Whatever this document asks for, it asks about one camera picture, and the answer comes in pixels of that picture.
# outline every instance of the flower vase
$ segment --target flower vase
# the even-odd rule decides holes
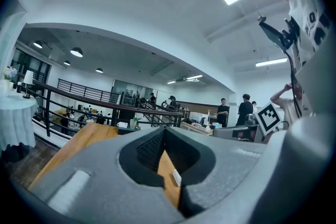
[[[0,96],[2,97],[7,97],[10,94],[10,89],[11,85],[10,85],[10,81],[6,80],[6,79],[2,79],[0,81]]]

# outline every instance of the black cable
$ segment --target black cable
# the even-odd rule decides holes
[[[291,80],[291,84],[292,84],[294,107],[295,107],[295,111],[296,111],[296,114],[297,114],[298,118],[300,118],[300,117],[302,117],[302,113],[301,113],[299,103],[298,103],[298,101],[296,99],[296,96],[294,94],[294,77],[295,77],[295,75],[294,75],[293,60],[286,51],[284,51],[284,53],[287,55],[287,57],[289,59],[289,63],[290,63],[290,80]]]

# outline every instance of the black foam lining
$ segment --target black foam lining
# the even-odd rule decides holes
[[[119,163],[138,184],[164,187],[163,177],[157,171],[165,150],[182,177],[179,211],[185,217],[202,212],[205,209],[192,203],[185,187],[201,183],[215,167],[216,157],[209,147],[170,127],[161,127],[126,145],[120,152]]]
[[[192,203],[185,187],[201,183],[215,167],[216,157],[209,147],[169,127],[165,136],[165,150],[182,177],[179,211],[185,217],[190,217],[205,208]]]
[[[164,188],[163,177],[157,174],[164,151],[164,128],[155,130],[122,148],[119,163],[125,173],[142,185]]]

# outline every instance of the black t-shirt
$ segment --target black t-shirt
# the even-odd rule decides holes
[[[171,101],[169,105],[169,109],[176,110],[177,109],[177,102]]]
[[[239,106],[239,118],[237,121],[236,126],[244,125],[245,124],[245,118],[247,114],[253,114],[253,105],[250,101],[243,102]]]
[[[224,111],[229,112],[229,107],[226,105],[220,105],[218,107],[217,113],[224,112]],[[217,115],[217,121],[219,123],[223,123],[223,122],[226,123],[226,115],[225,114]]]

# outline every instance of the potted plant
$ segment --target potted plant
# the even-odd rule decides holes
[[[134,118],[132,118],[130,120],[130,128],[140,130],[139,123],[138,123],[140,120],[141,120],[141,118],[137,118],[136,116]]]
[[[11,79],[17,75],[15,68],[5,68],[4,79],[0,81],[0,95],[9,96],[11,88]]]

